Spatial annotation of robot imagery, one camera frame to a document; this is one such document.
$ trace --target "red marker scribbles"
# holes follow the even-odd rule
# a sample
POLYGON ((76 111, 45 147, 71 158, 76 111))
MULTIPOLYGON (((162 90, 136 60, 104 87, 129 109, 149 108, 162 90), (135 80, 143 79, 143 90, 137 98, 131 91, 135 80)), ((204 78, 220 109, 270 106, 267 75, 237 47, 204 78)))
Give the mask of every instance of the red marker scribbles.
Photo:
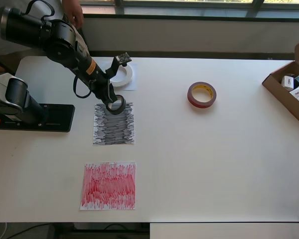
POLYGON ((135 171, 135 163, 86 164, 80 209, 135 209, 135 171))

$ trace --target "person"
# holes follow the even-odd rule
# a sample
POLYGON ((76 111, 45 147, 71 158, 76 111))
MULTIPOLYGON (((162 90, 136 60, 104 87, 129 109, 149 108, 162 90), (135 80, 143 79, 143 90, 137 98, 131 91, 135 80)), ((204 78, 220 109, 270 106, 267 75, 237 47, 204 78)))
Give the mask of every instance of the person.
MULTIPOLYGON (((51 4, 55 10, 54 16, 47 19, 66 19, 76 28, 76 34, 78 40, 84 43, 84 40, 77 32, 77 29, 82 27, 84 22, 83 12, 79 0, 45 0, 51 4)), ((30 0, 0 0, 0 7, 15 7, 22 12, 26 11, 26 8, 30 0)), ((43 16, 50 14, 49 7, 41 2, 37 1, 33 4, 30 15, 43 16)), ((8 42, 0 38, 0 73, 10 72, 14 73, 17 70, 20 60, 29 55, 44 55, 44 52, 38 49, 31 49, 13 42, 8 42)))

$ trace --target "white tape roll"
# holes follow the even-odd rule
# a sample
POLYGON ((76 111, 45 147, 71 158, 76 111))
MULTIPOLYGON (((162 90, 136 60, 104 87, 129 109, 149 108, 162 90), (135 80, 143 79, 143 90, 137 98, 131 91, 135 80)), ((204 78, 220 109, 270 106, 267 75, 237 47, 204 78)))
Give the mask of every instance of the white tape roll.
POLYGON ((126 67, 120 66, 119 70, 120 69, 126 73, 126 76, 122 81, 111 80, 111 83, 115 88, 127 86, 132 81, 133 70, 131 69, 131 67, 129 65, 127 65, 126 67))

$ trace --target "black robotic arm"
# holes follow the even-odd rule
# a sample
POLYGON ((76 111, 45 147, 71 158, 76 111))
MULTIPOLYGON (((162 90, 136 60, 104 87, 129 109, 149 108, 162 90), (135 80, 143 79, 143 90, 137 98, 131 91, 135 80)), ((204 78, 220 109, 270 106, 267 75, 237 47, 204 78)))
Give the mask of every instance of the black robotic arm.
POLYGON ((32 5, 38 0, 32 0, 25 13, 17 8, 0 8, 0 37, 4 40, 18 43, 31 48, 40 48, 52 61, 62 64, 75 74, 73 90, 76 94, 76 81, 80 79, 95 94, 96 98, 102 100, 108 111, 114 115, 121 113, 126 102, 122 96, 115 95, 110 79, 114 77, 120 65, 126 66, 131 61, 129 55, 124 53, 113 59, 111 67, 105 72, 96 64, 85 46, 76 39, 73 27, 63 20, 46 20, 54 15, 53 7, 46 3, 51 9, 51 15, 45 15, 41 19, 30 16, 28 13, 32 5), (119 100, 118 108, 112 109, 113 102, 119 100))

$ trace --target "roll of tape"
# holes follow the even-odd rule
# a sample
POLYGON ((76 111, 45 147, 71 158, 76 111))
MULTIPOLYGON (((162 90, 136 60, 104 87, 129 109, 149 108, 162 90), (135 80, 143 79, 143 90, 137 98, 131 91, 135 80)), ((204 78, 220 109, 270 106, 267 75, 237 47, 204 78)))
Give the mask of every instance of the roll of tape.
POLYGON ((126 67, 120 66, 120 68, 126 72, 126 76, 122 81, 111 80, 111 83, 115 88, 127 86, 132 81, 133 70, 131 69, 131 67, 127 65, 126 67))
POLYGON ((198 108, 208 108, 210 107, 216 100, 216 91, 214 89, 214 87, 212 87, 210 84, 206 83, 206 82, 196 82, 194 84, 192 84, 189 89, 188 89, 188 93, 187 93, 187 98, 189 100, 189 102, 198 108), (210 101, 207 102, 200 102, 197 99, 194 98, 193 96, 193 90, 197 89, 197 88, 203 88, 206 89, 209 94, 210 94, 210 101))

